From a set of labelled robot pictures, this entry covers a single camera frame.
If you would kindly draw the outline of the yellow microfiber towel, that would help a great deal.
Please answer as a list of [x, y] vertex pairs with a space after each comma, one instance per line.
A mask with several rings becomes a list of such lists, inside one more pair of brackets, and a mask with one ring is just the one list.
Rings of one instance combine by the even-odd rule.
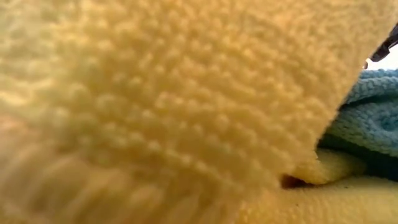
[[234, 224], [398, 0], [0, 0], [0, 224]]
[[398, 224], [398, 182], [364, 168], [353, 156], [319, 149], [280, 188], [245, 202], [234, 224]]

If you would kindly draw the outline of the blue microfiber towel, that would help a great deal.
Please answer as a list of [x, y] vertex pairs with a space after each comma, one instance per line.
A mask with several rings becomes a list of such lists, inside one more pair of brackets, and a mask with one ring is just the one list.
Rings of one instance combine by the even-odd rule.
[[363, 71], [320, 144], [398, 158], [398, 69]]

